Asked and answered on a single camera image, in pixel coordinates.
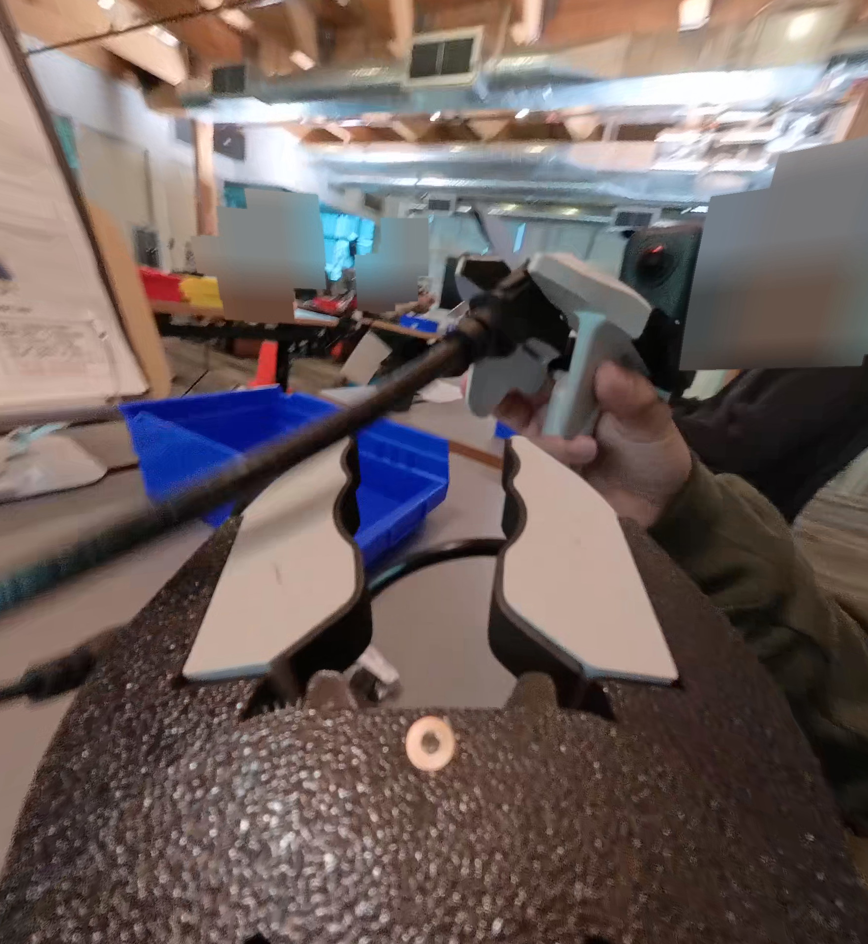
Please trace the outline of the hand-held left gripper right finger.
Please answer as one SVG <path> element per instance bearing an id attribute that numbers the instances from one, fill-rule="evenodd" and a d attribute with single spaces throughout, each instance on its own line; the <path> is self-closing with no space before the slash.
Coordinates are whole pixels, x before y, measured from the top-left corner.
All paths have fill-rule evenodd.
<path id="1" fill-rule="evenodd" d="M 513 674 L 557 686 L 677 683 L 678 669 L 619 517 L 577 473 L 521 435 L 507 440 L 505 541 L 488 640 Z"/>

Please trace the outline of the person's right forearm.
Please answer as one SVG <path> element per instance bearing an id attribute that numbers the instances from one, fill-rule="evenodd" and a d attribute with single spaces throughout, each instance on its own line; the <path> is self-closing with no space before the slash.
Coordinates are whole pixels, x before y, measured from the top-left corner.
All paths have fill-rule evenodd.
<path id="1" fill-rule="evenodd" d="M 773 678 L 847 825 L 868 836 L 868 610 L 818 583 L 757 490 L 698 460 L 650 533 Z"/>

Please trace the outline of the red plastic bin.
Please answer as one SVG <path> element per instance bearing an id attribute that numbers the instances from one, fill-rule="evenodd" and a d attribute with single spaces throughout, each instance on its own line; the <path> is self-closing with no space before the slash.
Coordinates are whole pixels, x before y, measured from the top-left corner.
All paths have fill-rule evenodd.
<path id="1" fill-rule="evenodd" d="M 189 303 L 186 294 L 181 289 L 185 276 L 144 265 L 137 267 L 137 273 L 150 301 L 176 304 Z"/>

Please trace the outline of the brown cardboard board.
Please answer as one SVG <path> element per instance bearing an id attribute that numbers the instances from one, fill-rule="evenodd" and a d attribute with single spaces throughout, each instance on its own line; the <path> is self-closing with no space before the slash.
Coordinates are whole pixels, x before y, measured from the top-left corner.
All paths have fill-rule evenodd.
<path id="1" fill-rule="evenodd" d="M 74 215 L 86 232 L 86 242 L 97 266 L 98 279 L 109 297 L 126 347 L 134 355 L 146 387 L 137 397 L 161 398 L 171 391 L 172 373 L 154 314 L 128 242 L 118 221 L 89 201 L 66 160 L 50 111 L 22 51 L 15 24 L 5 2 L 0 2 L 0 37 L 33 111 L 42 127 L 58 176 L 69 193 Z"/>

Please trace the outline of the person's dark torso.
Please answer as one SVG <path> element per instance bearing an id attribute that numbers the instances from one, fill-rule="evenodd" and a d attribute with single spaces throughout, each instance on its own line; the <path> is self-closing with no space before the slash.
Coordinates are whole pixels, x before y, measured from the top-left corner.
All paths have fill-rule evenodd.
<path id="1" fill-rule="evenodd" d="M 755 369 L 674 419 L 716 474 L 743 478 L 792 523 L 868 448 L 868 357 L 856 367 Z"/>

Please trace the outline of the ceiling air vent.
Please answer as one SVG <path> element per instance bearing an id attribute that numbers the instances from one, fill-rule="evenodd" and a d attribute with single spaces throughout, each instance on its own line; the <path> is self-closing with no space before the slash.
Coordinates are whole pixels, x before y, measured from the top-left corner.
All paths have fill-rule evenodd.
<path id="1" fill-rule="evenodd" d="M 408 87 L 469 85 L 480 71 L 482 27 L 417 33 L 407 57 Z"/>

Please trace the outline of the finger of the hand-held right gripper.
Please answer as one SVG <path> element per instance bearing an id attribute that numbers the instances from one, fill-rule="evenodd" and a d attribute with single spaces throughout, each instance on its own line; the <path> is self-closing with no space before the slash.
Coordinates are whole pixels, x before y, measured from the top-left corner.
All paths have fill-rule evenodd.
<path id="1" fill-rule="evenodd" d="M 534 310 L 541 298 L 564 318 L 580 313 L 602 315 L 634 341 L 653 311 L 638 292 L 570 253 L 538 253 L 515 266 L 498 257 L 462 255 L 454 276 L 470 307 L 480 293 L 518 292 L 529 298 L 528 307 Z"/>
<path id="2" fill-rule="evenodd" d="M 523 343 L 508 355 L 478 360 L 468 371 L 468 408 L 486 417 L 511 393 L 535 396 L 545 386 L 554 360 L 556 348 L 547 343 Z"/>

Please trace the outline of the white paper poster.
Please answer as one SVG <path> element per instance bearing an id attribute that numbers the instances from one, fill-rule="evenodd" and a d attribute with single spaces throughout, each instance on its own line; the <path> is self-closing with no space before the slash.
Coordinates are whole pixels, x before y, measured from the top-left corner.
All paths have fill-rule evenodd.
<path id="1" fill-rule="evenodd" d="M 0 4 L 0 419 L 149 390 L 85 200 Z"/>

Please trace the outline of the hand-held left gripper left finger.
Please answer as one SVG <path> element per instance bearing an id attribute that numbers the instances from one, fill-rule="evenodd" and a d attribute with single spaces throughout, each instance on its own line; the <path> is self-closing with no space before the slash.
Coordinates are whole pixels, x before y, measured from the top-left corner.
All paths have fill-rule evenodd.
<path id="1" fill-rule="evenodd" d="M 277 671 L 302 690 L 343 672 L 367 648 L 372 622 L 359 527 L 358 447 L 346 440 L 288 471 L 242 515 L 181 670 L 189 682 Z"/>

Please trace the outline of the clear plastic packaging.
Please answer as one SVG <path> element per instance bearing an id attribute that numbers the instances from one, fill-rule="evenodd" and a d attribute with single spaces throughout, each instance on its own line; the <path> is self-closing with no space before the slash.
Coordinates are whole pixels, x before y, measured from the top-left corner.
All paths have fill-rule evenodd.
<path id="1" fill-rule="evenodd" d="M 108 467 L 65 433 L 66 424 L 0 435 L 0 504 L 71 491 L 101 481 Z"/>

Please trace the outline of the person's right hand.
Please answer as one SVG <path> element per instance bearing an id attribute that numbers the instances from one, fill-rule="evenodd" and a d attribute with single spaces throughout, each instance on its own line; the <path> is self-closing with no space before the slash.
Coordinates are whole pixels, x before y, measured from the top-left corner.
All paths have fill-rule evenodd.
<path id="1" fill-rule="evenodd" d="M 643 375 L 611 361 L 594 377 L 598 419 L 590 435 L 544 434 L 546 394 L 510 392 L 494 416 L 591 486 L 619 517 L 649 529 L 684 488 L 692 457 L 670 408 Z"/>

